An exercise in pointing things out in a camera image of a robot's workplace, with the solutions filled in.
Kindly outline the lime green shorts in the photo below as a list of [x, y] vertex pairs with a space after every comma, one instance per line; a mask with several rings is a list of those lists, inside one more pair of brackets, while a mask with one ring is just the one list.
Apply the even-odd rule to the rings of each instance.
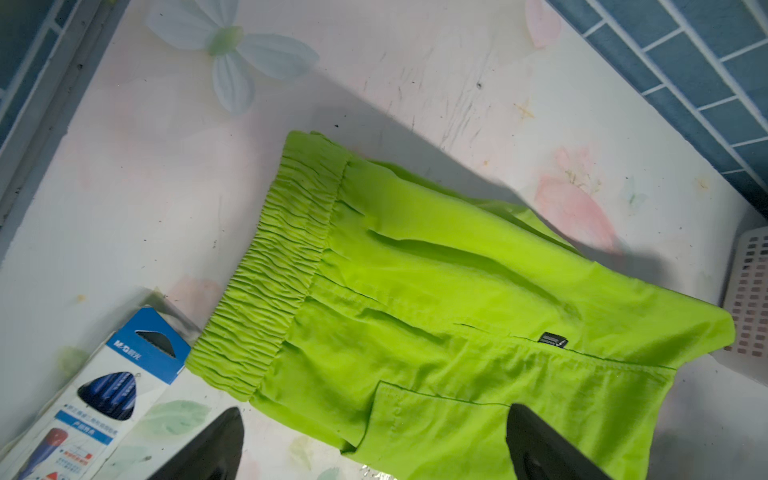
[[513, 478], [514, 404], [642, 479], [677, 370], [734, 338], [725, 310], [585, 258], [523, 206], [293, 131], [186, 366], [398, 479]]

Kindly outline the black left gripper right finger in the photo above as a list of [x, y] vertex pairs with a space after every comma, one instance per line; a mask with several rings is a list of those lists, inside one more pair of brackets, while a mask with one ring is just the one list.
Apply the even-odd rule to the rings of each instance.
[[597, 465], [523, 404], [512, 404], [506, 443], [515, 475], [530, 480], [609, 480]]

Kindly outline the white plastic basket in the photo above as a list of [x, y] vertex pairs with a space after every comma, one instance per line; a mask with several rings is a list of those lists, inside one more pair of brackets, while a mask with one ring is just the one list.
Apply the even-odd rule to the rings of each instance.
[[723, 309], [734, 321], [734, 342], [712, 356], [723, 366], [767, 385], [767, 227], [738, 240]]

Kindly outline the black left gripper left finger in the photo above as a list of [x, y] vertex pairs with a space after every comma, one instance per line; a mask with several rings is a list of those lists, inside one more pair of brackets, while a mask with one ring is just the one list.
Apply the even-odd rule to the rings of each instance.
[[244, 434], [240, 410], [228, 408], [150, 479], [235, 479], [242, 458]]

